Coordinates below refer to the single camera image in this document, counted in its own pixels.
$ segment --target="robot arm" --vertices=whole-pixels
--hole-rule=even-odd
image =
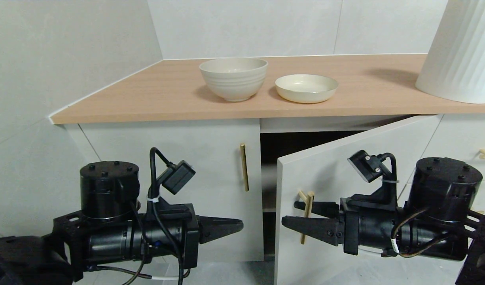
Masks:
[[[383,164],[387,158],[391,171]],[[313,202],[311,212],[326,218],[286,216],[282,224],[330,245],[343,245],[344,252],[352,255],[365,245],[381,249],[382,257],[422,255],[462,261],[467,256],[456,284],[485,284],[485,215],[470,209],[483,179],[478,170],[450,158],[423,158],[401,208],[393,155],[370,156],[362,150],[349,162],[366,182],[382,177],[382,186],[371,195],[341,198],[339,205]],[[305,209],[304,202],[294,206]],[[468,238],[473,239],[470,247]]]
[[[167,165],[158,178],[153,173],[155,154]],[[119,161],[88,164],[80,170],[80,211],[55,218],[46,236],[0,238],[0,285],[71,285],[83,272],[106,270],[103,264],[141,261],[128,285],[137,277],[150,277],[140,274],[143,265],[165,255],[178,258],[181,284],[183,270],[197,266],[199,244],[243,229],[241,220],[203,217],[195,214],[192,204],[168,204],[159,186],[175,195],[195,171],[185,161],[166,160],[156,148],[150,160],[153,183],[145,214],[138,213],[138,166]]]

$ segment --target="open cabinet door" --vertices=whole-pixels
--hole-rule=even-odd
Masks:
[[[381,180],[371,184],[364,182],[347,162],[347,158],[359,150],[370,155],[390,152],[396,156],[398,179],[401,180],[399,194],[440,119],[441,115],[411,117],[279,158],[275,284],[329,284],[329,278],[349,267],[358,266],[367,258],[383,259],[362,252],[358,256],[348,255],[343,252],[342,245],[334,247],[311,237],[306,237],[305,244],[301,245],[300,234],[282,226],[281,218],[304,215],[304,211],[294,208],[299,190],[304,193],[313,191],[315,201],[339,203],[342,197],[368,195],[378,189]],[[311,217],[323,218],[315,214]]]

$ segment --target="wire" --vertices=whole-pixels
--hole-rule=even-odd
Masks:
[[[98,266],[95,269],[95,271],[105,271],[105,270],[123,272],[124,274],[132,274],[132,275],[136,274],[135,271],[120,268],[120,267],[112,267],[112,266]],[[144,278],[144,279],[151,279],[152,276],[148,274],[137,274],[137,277]]]
[[[404,258],[410,258],[410,257],[418,256],[418,255],[422,254],[424,251],[430,249],[434,245],[437,245],[438,243],[444,241],[445,239],[447,239],[449,237],[450,237],[450,233],[438,235],[435,238],[433,238],[432,240],[425,243],[425,245],[423,245],[421,248],[419,248],[418,251],[416,251],[414,253],[399,254],[399,255],[401,255]]]
[[[159,217],[158,212],[156,210],[156,203],[153,203],[153,213],[154,213],[154,217],[156,218],[156,221],[158,222],[163,233],[165,233],[165,236],[167,236],[167,238],[172,243],[172,247],[174,247],[174,251],[176,252],[176,257],[178,259],[178,266],[179,266],[178,285],[182,285],[183,284],[184,269],[183,269],[183,256],[181,256],[181,251],[179,251],[179,247],[176,243],[176,240],[174,240],[174,237],[172,236],[170,231],[163,225],[163,222],[160,220],[160,217]]]
[[[429,209],[429,207],[426,207],[426,208],[423,208],[423,209],[421,209],[421,210],[418,210],[417,212],[415,212],[415,213],[413,213],[413,214],[409,215],[408,217],[404,218],[404,219],[403,219],[403,220],[402,220],[402,221],[401,221],[399,224],[396,224],[396,225],[393,227],[393,229],[392,229],[392,231],[391,231],[391,233],[390,233],[390,243],[392,244],[392,248],[393,248],[393,250],[394,250],[394,251],[395,251],[397,254],[399,254],[399,253],[400,253],[400,252],[399,252],[399,246],[398,246],[398,243],[397,243],[397,241],[396,241],[396,236],[397,236],[397,234],[398,234],[399,229],[401,229],[401,227],[402,227],[403,225],[405,225],[405,223],[407,223],[407,222],[409,222],[410,220],[414,219],[416,216],[418,216],[418,215],[420,215],[421,213],[423,213],[423,212],[427,211],[428,209]]]
[[[410,220],[414,219],[416,216],[420,215],[421,213],[427,211],[429,209],[429,207],[425,207],[423,209],[420,209],[418,211],[416,211],[415,213],[409,215],[407,218],[405,218],[404,220],[402,220],[399,224],[396,224],[393,229],[392,229],[392,234],[391,234],[391,238],[396,238],[396,235],[399,231],[399,229],[401,229],[402,226],[404,226],[407,222],[409,222]]]
[[[134,275],[136,272],[120,267],[112,267],[112,266],[97,266],[94,271],[105,271],[105,270],[111,270],[111,271],[118,271],[118,272],[123,272],[124,274],[132,274]],[[183,278],[188,277],[190,275],[190,269],[186,271],[184,274]],[[137,277],[143,278],[143,279],[151,279],[151,280],[177,280],[177,276],[152,276],[149,274],[138,274]]]
[[[137,223],[139,224],[139,228],[141,229],[141,232],[142,232],[142,237],[144,238],[144,240],[147,243],[151,243],[151,241],[146,236],[146,229],[144,228],[144,224],[143,224],[142,220],[139,218],[139,212],[137,211],[136,206],[134,205],[134,203],[130,202],[130,207],[132,208],[132,211],[134,212],[134,215],[135,215],[135,219],[137,220]]]
[[[392,153],[384,153],[381,155],[381,158],[380,159],[386,159],[386,158],[390,158],[390,164],[392,166],[392,179],[394,181],[397,181],[398,180],[398,164],[396,162],[396,157],[392,154]]]
[[[173,163],[169,161],[168,159],[165,158],[165,156],[157,149],[157,148],[151,148],[149,151],[149,166],[151,168],[151,187],[149,188],[149,193],[148,193],[148,198],[156,198],[159,196],[160,189],[159,185],[156,185],[156,159],[155,159],[155,154],[157,154],[165,164],[168,166],[171,166]],[[179,247],[177,245],[176,240],[170,233],[170,231],[163,225],[163,222],[160,220],[160,216],[158,215],[158,211],[156,209],[156,203],[152,203],[152,211],[154,214],[154,217],[156,221],[159,224],[160,229],[163,231],[165,236],[168,238],[170,243],[172,244],[172,247],[174,248],[174,251],[176,253],[176,257],[178,259],[178,266],[179,266],[179,274],[178,274],[178,285],[183,284],[183,274],[184,274],[184,269],[183,269],[183,257],[181,255],[181,251],[179,251]]]
[[[144,229],[144,225],[143,225],[141,219],[139,218],[139,213],[137,212],[136,206],[134,205],[133,202],[130,202],[130,207],[132,208],[132,211],[134,212],[135,218],[137,219],[137,222],[139,224],[139,227],[141,228],[141,233],[142,233],[142,237],[143,237],[144,244],[145,244],[145,247],[144,247],[145,250],[143,252],[141,264],[139,265],[139,268],[137,269],[137,271],[134,272],[134,276],[132,276],[127,282],[123,283],[123,285],[130,285],[135,281],[135,279],[137,279],[137,277],[139,277],[139,274],[141,274],[141,271],[144,267],[144,262],[146,261],[146,248],[147,248],[146,231]]]
[[[160,157],[160,159],[165,162],[165,164],[167,165],[167,167],[171,166],[173,163],[172,161],[168,160],[165,155],[163,155],[163,153],[161,153],[161,151],[159,151],[159,149],[157,148],[152,148],[151,151],[149,152],[149,158],[151,159],[151,157],[153,157],[153,160],[154,160],[154,155],[157,154],[158,157]]]

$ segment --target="cabinet door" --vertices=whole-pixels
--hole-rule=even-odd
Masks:
[[[364,182],[346,161],[362,149],[369,154],[393,153],[402,180],[398,191],[403,189],[439,121],[440,115],[416,116],[279,158],[275,283],[318,285],[366,258],[379,258],[347,255],[342,246],[310,237],[301,245],[300,234],[282,226],[281,218],[304,215],[293,206],[299,190],[314,191],[315,201],[339,203],[342,197],[370,194],[380,187],[379,180]]]
[[[151,182],[149,150],[156,146],[168,160],[185,160],[197,172],[175,196],[161,188],[169,203],[192,203],[197,215],[244,222],[241,232],[200,245],[200,262],[263,260],[258,119],[86,124],[81,128],[101,160],[128,161],[139,166],[141,202],[146,200]],[[244,187],[241,143],[246,144],[248,192]],[[165,170],[161,160],[157,158],[156,163],[158,173]]]

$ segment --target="drawer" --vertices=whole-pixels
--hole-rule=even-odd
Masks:
[[[480,148],[485,148],[485,114],[447,114],[422,157],[450,157],[465,161],[478,169],[485,180],[485,159],[479,157]]]

